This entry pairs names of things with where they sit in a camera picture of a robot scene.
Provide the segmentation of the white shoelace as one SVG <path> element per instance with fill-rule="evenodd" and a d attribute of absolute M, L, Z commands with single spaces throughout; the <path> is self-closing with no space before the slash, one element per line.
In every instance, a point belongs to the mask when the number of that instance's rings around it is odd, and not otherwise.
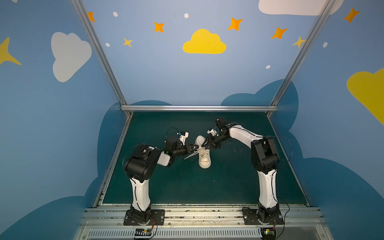
<path fill-rule="evenodd" d="M 190 155 L 185 157 L 185 160 L 189 159 L 193 156 L 199 156 L 199 158 L 202 159 L 203 162 L 206 162 L 206 161 L 208 161 L 208 159 L 210 159 L 210 150 L 205 150 L 205 149 L 199 148 L 196 152 L 191 153 Z"/>

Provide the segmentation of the white knit sneaker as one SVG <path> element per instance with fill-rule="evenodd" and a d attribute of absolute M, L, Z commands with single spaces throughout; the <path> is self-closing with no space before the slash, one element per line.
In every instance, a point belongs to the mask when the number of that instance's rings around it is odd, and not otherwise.
<path fill-rule="evenodd" d="M 202 169 L 208 169 L 211 166 L 211 156 L 210 156 L 210 150 L 206 150 L 202 147 L 203 143 L 205 142 L 206 138 L 203 136 L 197 136 L 195 140 L 195 144 L 199 146 L 199 166 Z"/>

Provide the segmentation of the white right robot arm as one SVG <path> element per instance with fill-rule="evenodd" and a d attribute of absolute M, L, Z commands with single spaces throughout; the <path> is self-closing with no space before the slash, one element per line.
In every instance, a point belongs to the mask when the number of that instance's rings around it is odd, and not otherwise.
<path fill-rule="evenodd" d="M 262 224 L 277 222 L 281 211 L 276 195 L 276 177 L 280 161 L 273 137 L 265 137 L 245 129 L 240 124 L 229 123 L 225 118 L 216 119 L 216 127 L 208 131 L 202 142 L 204 150 L 218 149 L 221 143 L 235 139 L 251 149 L 251 161 L 258 172 L 260 196 L 257 218 Z"/>

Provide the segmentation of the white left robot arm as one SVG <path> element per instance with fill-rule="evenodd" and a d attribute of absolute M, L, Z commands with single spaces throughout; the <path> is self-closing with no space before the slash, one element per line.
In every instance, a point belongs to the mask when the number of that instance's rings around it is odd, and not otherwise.
<path fill-rule="evenodd" d="M 133 202 L 126 213 L 125 225 L 148 225 L 154 223 L 149 180 L 156 166 L 170 167 L 176 157 L 191 155 L 198 152 L 197 144 L 186 142 L 186 135 L 177 134 L 168 137 L 161 148 L 146 144 L 137 145 L 123 167 L 130 178 L 133 191 Z"/>

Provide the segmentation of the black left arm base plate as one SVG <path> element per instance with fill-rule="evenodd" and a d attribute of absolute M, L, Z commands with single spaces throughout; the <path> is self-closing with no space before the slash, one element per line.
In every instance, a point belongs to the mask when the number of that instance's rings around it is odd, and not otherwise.
<path fill-rule="evenodd" d="M 126 212 L 123 225 L 124 226 L 163 226 L 165 220 L 165 210 L 139 211 L 134 208 Z"/>

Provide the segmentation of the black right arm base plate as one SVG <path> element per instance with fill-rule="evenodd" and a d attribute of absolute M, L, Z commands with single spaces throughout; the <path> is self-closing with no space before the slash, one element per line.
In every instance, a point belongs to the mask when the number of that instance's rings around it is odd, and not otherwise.
<path fill-rule="evenodd" d="M 284 218 L 277 208 L 250 209 L 242 208 L 245 225 L 283 225 Z"/>

